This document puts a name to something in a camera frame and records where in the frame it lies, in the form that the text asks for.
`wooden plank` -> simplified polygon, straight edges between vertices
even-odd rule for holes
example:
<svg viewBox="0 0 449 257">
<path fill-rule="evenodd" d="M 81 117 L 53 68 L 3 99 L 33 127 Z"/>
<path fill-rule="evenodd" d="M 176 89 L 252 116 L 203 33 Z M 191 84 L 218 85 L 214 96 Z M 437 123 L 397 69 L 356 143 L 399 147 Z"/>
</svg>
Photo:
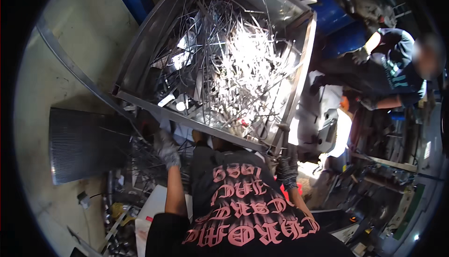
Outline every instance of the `wooden plank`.
<svg viewBox="0 0 449 257">
<path fill-rule="evenodd" d="M 394 161 L 390 161 L 390 160 L 386 160 L 386 159 L 379 159 L 379 158 L 375 158 L 373 156 L 365 156 L 365 155 L 357 154 L 357 153 L 352 153 L 351 155 L 356 157 L 356 158 L 366 159 L 366 160 L 368 160 L 367 159 L 367 157 L 368 157 L 372 161 L 375 161 L 375 162 L 377 162 L 379 164 L 385 164 L 385 165 L 388 165 L 388 166 L 391 166 L 391 167 L 394 167 L 394 168 L 397 168 L 397 169 L 403 169 L 403 170 L 407 170 L 407 171 L 410 171 L 410 172 L 413 172 L 413 173 L 416 173 L 416 171 L 418 170 L 416 165 L 412 165 L 412 164 L 400 164 L 400 163 L 397 163 L 397 162 L 394 162 Z"/>
</svg>

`hand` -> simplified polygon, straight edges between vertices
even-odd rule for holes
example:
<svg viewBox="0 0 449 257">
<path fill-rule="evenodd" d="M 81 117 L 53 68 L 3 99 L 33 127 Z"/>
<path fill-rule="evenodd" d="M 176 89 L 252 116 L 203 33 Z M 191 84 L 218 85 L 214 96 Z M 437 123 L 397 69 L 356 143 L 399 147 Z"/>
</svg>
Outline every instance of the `hand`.
<svg viewBox="0 0 449 257">
<path fill-rule="evenodd" d="M 360 104 L 362 104 L 363 107 L 367 108 L 368 110 L 377 110 L 377 102 L 374 102 L 369 98 L 363 98 L 362 100 L 360 100 Z"/>
<path fill-rule="evenodd" d="M 172 166 L 180 166 L 181 160 L 179 158 L 178 147 L 173 142 L 171 136 L 160 130 L 154 137 L 154 149 L 158 153 L 162 163 L 165 164 L 167 170 Z"/>
<path fill-rule="evenodd" d="M 296 184 L 296 178 L 298 177 L 298 153 L 295 145 L 288 144 L 288 146 L 291 157 L 282 155 L 276 168 L 278 180 L 282 182 L 286 191 L 298 187 Z"/>
<path fill-rule="evenodd" d="M 352 53 L 352 60 L 356 65 L 366 63 L 369 59 L 369 53 L 366 51 L 365 47 L 361 47 Z"/>
</svg>

